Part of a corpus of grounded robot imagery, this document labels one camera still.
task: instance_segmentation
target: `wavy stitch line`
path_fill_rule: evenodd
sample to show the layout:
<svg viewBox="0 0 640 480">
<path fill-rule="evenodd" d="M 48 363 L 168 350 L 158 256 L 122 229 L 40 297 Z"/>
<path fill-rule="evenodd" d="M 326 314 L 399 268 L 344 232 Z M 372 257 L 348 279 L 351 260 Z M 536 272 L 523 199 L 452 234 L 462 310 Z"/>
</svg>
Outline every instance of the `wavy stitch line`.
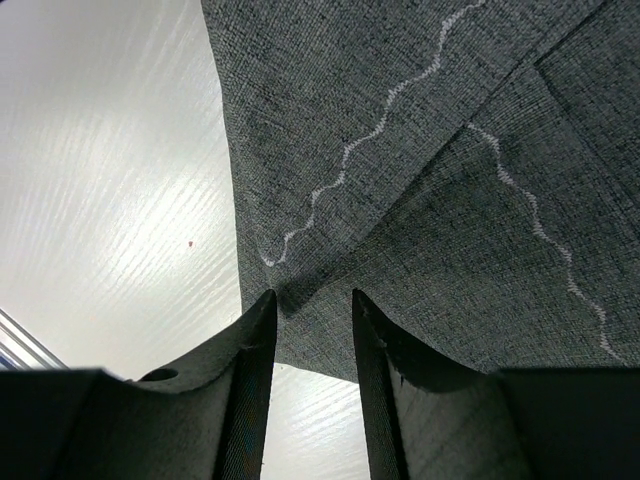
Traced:
<svg viewBox="0 0 640 480">
<path fill-rule="evenodd" d="M 569 290 L 569 292 L 573 293 L 576 297 L 582 300 L 589 308 L 591 308 L 591 310 L 595 312 L 596 316 L 598 317 L 598 320 L 600 321 L 600 347 L 609 355 L 611 355 L 613 358 L 624 363 L 624 360 L 622 359 L 622 357 L 618 355 L 618 353 L 616 353 L 616 351 L 613 349 L 613 347 L 609 343 L 609 339 L 607 338 L 607 332 L 606 332 L 607 312 L 604 310 L 604 308 L 602 308 L 596 302 L 594 302 L 589 297 L 587 297 L 587 295 L 582 291 L 582 289 L 580 289 L 575 279 L 573 278 L 573 255 L 571 254 L 571 250 L 569 250 L 567 247 L 558 243 L 556 240 L 551 238 L 544 231 L 544 228 L 542 227 L 542 222 L 540 221 L 540 216 L 538 214 L 539 207 L 538 207 L 537 197 L 533 193 L 529 192 L 528 190 L 518 185 L 513 179 L 513 177 L 511 176 L 511 174 L 509 174 L 509 172 L 504 168 L 504 165 L 502 165 L 502 163 L 500 162 L 500 157 L 501 157 L 500 141 L 496 137 L 485 132 L 484 130 L 477 127 L 473 123 L 469 123 L 467 127 L 477 132 L 478 134 L 480 134 L 480 136 L 489 145 L 491 145 L 491 148 L 496 154 L 496 167 L 497 167 L 498 178 L 500 179 L 500 181 L 505 185 L 508 185 L 514 188 L 515 190 L 520 192 L 522 195 L 524 195 L 524 197 L 527 199 L 527 201 L 531 205 L 531 209 L 533 210 L 533 214 L 532 214 L 533 234 L 536 237 L 539 237 L 545 242 L 552 245 L 556 250 L 558 250 L 558 252 L 562 256 L 562 259 L 564 260 L 564 263 L 567 266 L 567 289 Z"/>
<path fill-rule="evenodd" d="M 314 190 L 313 192 L 311 192 L 311 215 L 309 215 L 307 222 L 303 227 L 297 228 L 295 230 L 291 230 L 290 232 L 287 232 L 284 234 L 284 237 L 283 237 L 284 246 L 282 248 L 282 255 L 280 255 L 280 258 L 278 258 L 277 260 L 269 260 L 268 258 L 262 256 L 262 261 L 265 263 L 265 265 L 267 265 L 268 267 L 273 267 L 280 263 L 284 263 L 287 260 L 287 252 L 289 248 L 289 242 L 291 241 L 291 239 L 293 239 L 299 233 L 302 233 L 306 230 L 309 230 L 310 228 L 313 228 L 313 225 L 315 222 L 315 214 L 316 214 L 315 206 L 316 206 L 316 202 L 318 201 L 318 198 L 320 198 L 320 196 L 324 192 L 328 190 L 332 190 L 334 188 L 338 188 L 341 185 L 344 185 L 347 162 L 349 160 L 349 157 L 351 156 L 351 153 L 353 153 L 353 151 L 356 148 L 358 148 L 360 145 L 362 145 L 364 142 L 372 140 L 373 138 L 377 137 L 384 131 L 384 127 L 387 123 L 387 118 L 389 117 L 391 106 L 393 105 L 393 102 L 395 101 L 398 95 L 400 95 L 408 86 L 416 82 L 419 82 L 421 80 L 424 80 L 430 77 L 431 75 L 433 75 L 434 73 L 436 73 L 438 70 L 440 70 L 440 67 L 442 65 L 441 63 L 442 50 L 447 40 L 447 36 L 449 35 L 449 32 L 451 31 L 455 23 L 458 20 L 460 20 L 462 17 L 464 17 L 464 15 L 467 12 L 483 6 L 486 2 L 487 0 L 478 0 L 478 2 L 461 8 L 460 10 L 455 12 L 453 15 L 447 17 L 442 21 L 442 28 L 440 29 L 438 47 L 436 49 L 436 53 L 433 56 L 433 60 L 431 61 L 431 65 L 429 65 L 429 67 L 421 74 L 413 78 L 404 80 L 403 82 L 399 83 L 398 85 L 393 87 L 391 90 L 389 90 L 388 96 L 387 96 L 387 102 L 385 104 L 382 117 L 378 121 L 378 124 L 376 125 L 376 127 L 368 135 L 365 135 L 364 137 L 361 137 L 351 142 L 346 147 L 344 147 L 344 151 L 342 154 L 342 162 L 340 164 L 340 173 L 338 174 L 337 179 L 333 183 L 320 187 Z"/>
</svg>

